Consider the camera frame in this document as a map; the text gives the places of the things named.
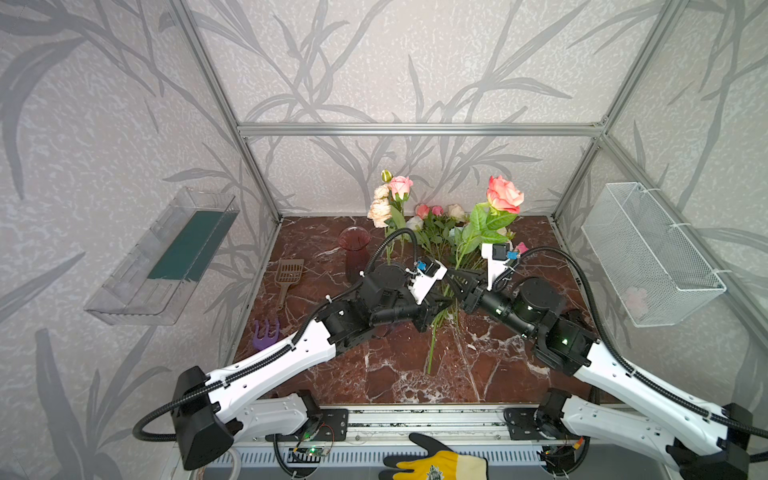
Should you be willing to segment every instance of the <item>wallpaper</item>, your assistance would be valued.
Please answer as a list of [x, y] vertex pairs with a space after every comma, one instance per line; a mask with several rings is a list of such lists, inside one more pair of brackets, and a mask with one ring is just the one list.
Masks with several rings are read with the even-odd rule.
[[[225, 361], [274, 224], [163, 2], [6, 1], [0, 42], [0, 478], [157, 478], [131, 428]], [[182, 186], [241, 207], [184, 314], [87, 314]]]
[[[251, 150], [270, 188], [284, 192], [276, 198], [280, 209], [298, 214], [365, 214], [387, 168], [414, 182], [406, 209], [419, 203], [461, 204], [470, 211], [485, 201], [490, 176], [502, 174], [525, 193], [521, 212], [542, 215], [554, 210], [588, 140], [275, 137], [253, 142]], [[443, 148], [458, 153], [444, 162]]]
[[768, 316], [768, 3], [688, 8], [612, 133]]
[[[595, 122], [663, 2], [190, 0], [240, 122]], [[382, 167], [422, 199], [483, 198], [490, 175], [552, 211], [586, 140], [250, 139], [280, 209], [364, 214]]]
[[[765, 1], [690, 2], [609, 132], [763, 305], [766, 8]], [[611, 181], [630, 180], [601, 153], [558, 223], [592, 279], [621, 352], [695, 395], [738, 402], [753, 412], [754, 425], [768, 426], [768, 355], [723, 297], [676, 326], [638, 329], [624, 313], [581, 232], [591, 205]], [[768, 446], [753, 444], [755, 451]]]

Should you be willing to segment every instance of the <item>marble surface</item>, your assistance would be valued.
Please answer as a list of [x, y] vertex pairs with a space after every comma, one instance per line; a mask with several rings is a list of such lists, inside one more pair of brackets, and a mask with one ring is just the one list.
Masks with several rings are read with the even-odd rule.
[[[363, 217], [286, 218], [235, 360], [253, 355], [255, 319], [280, 319], [280, 338], [294, 332], [303, 316], [326, 294], [347, 288], [339, 233], [357, 224], [372, 233], [369, 251], [383, 239]], [[511, 226], [515, 244], [558, 245], [546, 217], [519, 217]], [[277, 312], [275, 282], [280, 258], [303, 258], [301, 281], [290, 287], [285, 308]], [[586, 315], [581, 292], [563, 260], [540, 253], [513, 277], [541, 276], [568, 298], [567, 310]], [[461, 313], [458, 324], [445, 322], [437, 333], [432, 369], [426, 372], [430, 332], [420, 334], [401, 323], [383, 339], [373, 339], [278, 386], [268, 396], [310, 389], [320, 404], [417, 402], [539, 402], [550, 387], [586, 398], [589, 385], [569, 378], [533, 358], [531, 343], [483, 315]]]

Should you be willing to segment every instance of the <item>black bracket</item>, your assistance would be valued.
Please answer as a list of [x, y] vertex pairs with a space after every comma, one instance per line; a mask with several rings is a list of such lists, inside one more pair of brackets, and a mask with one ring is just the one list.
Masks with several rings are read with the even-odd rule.
[[565, 440], [568, 437], [559, 432], [555, 437], [545, 435], [536, 425], [536, 408], [510, 407], [504, 409], [504, 420], [511, 440]]
[[[333, 429], [333, 433], [328, 427], [318, 428], [314, 434], [304, 442], [341, 442], [346, 440], [346, 430], [349, 422], [349, 410], [347, 409], [320, 409], [322, 413], [321, 424], [326, 424]], [[278, 442], [298, 442], [302, 434], [278, 435]], [[267, 435], [266, 440], [272, 442], [274, 435]]]

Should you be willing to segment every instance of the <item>white wire basket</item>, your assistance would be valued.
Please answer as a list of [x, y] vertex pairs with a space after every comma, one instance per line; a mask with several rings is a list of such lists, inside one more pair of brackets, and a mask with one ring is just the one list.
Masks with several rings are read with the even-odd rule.
[[606, 184], [581, 227], [636, 326], [675, 325], [726, 290], [680, 227], [636, 182]]

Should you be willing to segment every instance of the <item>yellow glove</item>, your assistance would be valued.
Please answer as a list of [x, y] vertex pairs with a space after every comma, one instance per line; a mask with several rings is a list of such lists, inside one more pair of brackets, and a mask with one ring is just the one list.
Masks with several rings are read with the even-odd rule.
[[384, 470], [379, 480], [488, 480], [488, 461], [472, 455], [459, 455], [441, 442], [412, 433], [411, 442], [423, 447], [428, 457], [394, 455], [384, 458], [384, 465], [401, 470]]

